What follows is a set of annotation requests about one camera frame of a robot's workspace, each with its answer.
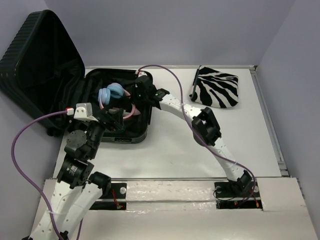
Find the zebra striped plush pouch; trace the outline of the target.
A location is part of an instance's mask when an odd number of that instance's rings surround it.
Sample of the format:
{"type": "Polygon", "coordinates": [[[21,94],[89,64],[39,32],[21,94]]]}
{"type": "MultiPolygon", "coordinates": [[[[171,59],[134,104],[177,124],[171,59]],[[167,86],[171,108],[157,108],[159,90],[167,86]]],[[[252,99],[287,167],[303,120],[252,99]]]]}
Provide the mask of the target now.
{"type": "Polygon", "coordinates": [[[189,93],[192,102],[229,109],[239,103],[239,77],[200,65],[189,93]]]}

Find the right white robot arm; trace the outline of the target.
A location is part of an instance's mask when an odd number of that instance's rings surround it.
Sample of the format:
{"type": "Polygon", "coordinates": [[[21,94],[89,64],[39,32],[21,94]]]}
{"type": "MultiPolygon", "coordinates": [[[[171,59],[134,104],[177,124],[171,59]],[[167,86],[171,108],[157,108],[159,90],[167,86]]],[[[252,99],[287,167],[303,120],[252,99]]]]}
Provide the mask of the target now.
{"type": "Polygon", "coordinates": [[[156,88],[152,80],[139,76],[129,85],[131,100],[135,104],[148,104],[184,120],[192,131],[194,140],[210,151],[218,161],[235,196],[246,192],[253,194],[256,178],[251,170],[236,161],[223,141],[221,127],[209,107],[199,108],[187,104],[168,90],[156,88]]]}

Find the silver metal bar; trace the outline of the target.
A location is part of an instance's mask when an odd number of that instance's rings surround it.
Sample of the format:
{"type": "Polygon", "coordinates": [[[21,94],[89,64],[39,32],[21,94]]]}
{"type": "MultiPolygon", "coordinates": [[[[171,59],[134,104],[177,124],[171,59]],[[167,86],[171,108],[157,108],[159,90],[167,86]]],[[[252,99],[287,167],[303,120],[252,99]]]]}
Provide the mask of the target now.
{"type": "Polygon", "coordinates": [[[120,116],[123,116],[123,114],[124,114],[124,109],[123,109],[123,108],[113,107],[113,108],[110,108],[110,109],[108,110],[108,112],[109,112],[111,115],[120,115],[120,116]]]}

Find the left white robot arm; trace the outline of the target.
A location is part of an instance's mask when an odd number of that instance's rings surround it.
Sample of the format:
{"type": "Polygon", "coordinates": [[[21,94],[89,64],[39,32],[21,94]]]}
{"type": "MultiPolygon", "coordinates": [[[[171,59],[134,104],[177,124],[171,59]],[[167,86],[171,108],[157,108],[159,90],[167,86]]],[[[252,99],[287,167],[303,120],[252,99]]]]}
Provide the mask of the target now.
{"type": "Polygon", "coordinates": [[[47,208],[29,240],[68,240],[80,231],[82,220],[100,197],[110,194],[111,178],[101,172],[92,172],[106,129],[117,128],[120,123],[106,111],[93,115],[90,103],[78,103],[67,108],[75,120],[87,122],[86,130],[72,131],[64,147],[65,157],[58,172],[47,208]]]}

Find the pink cat-ear headphones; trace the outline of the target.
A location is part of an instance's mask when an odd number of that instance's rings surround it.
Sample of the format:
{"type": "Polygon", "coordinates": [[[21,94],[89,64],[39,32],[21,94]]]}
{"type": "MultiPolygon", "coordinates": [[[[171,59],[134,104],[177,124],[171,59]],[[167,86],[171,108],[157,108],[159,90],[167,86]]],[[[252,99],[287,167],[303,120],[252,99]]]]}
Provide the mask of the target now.
{"type": "MultiPolygon", "coordinates": [[[[112,99],[120,99],[122,97],[131,98],[131,93],[119,83],[113,82],[107,87],[100,88],[97,95],[99,108],[102,110],[111,103],[112,99]]],[[[123,120],[128,120],[131,117],[138,116],[140,114],[141,112],[137,109],[136,105],[132,103],[131,112],[123,114],[123,120]]]]}

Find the black hard-shell suitcase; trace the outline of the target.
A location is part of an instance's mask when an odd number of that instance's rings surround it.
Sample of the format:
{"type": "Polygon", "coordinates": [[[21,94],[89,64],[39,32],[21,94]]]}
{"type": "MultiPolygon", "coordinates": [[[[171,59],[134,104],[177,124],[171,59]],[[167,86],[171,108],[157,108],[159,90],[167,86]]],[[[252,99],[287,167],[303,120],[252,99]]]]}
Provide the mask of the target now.
{"type": "Polygon", "coordinates": [[[59,17],[30,13],[0,61],[0,90],[30,117],[60,112],[78,103],[100,110],[98,91],[111,83],[134,83],[134,70],[96,68],[84,62],[59,17]]]}

